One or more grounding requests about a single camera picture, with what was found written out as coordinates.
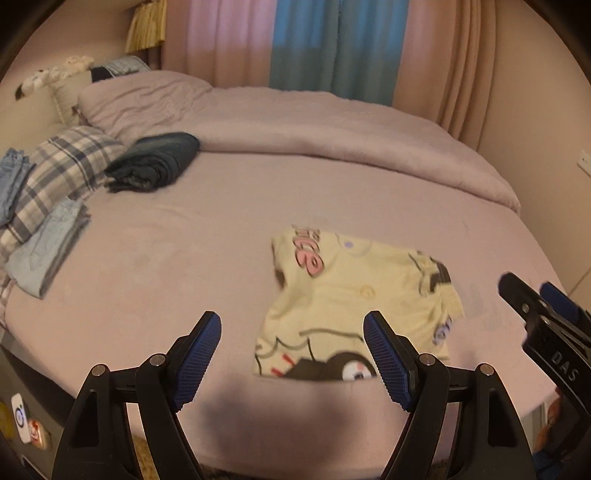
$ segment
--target folded light blue shirt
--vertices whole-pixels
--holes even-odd
[[[35,167],[23,151],[10,148],[0,161],[0,226],[12,220],[21,190]]]
[[[66,198],[55,206],[33,236],[12,253],[5,271],[21,289],[42,299],[88,223],[82,200]]]

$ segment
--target bed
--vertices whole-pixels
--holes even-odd
[[[46,299],[11,293],[11,333],[69,393],[94,364],[134,367],[214,310],[222,340],[179,414],[198,460],[264,478],[379,475],[405,413],[378,379],[252,374],[255,338],[280,291],[271,237],[292,223],[433,255],[466,313],[453,324],[449,364],[493,365],[520,416],[552,392],[521,352],[522,321],[496,284],[506,271],[534,288],[560,283],[508,184],[437,125],[329,93],[215,89],[172,72],[100,82],[79,103],[125,145],[183,130],[203,152],[169,188],[94,193],[92,223]],[[450,415],[436,459],[453,428]]]

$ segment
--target pink lettering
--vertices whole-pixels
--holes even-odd
[[[311,238],[301,238],[301,237],[294,237],[294,245],[299,248],[300,250],[303,250],[304,247],[310,247],[312,249],[313,252],[320,252],[320,248],[318,248],[318,244],[312,240]]]
[[[297,261],[297,264],[301,268],[306,267],[306,271],[312,278],[316,278],[324,270],[324,261],[320,258],[318,253],[297,249],[295,254],[295,261]]]
[[[296,236],[300,236],[300,237],[303,237],[303,238],[310,238],[310,237],[312,237],[317,242],[320,241],[320,230],[318,230],[316,228],[297,227],[297,226],[293,226],[293,228],[295,229],[295,232],[296,232],[295,235]]]

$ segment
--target dark green folded towel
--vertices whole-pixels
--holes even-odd
[[[184,132],[140,138],[105,170],[110,192],[153,192],[174,183],[199,153],[199,140]]]

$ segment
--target blue curtain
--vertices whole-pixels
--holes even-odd
[[[269,86],[392,105],[408,0],[278,0]]]

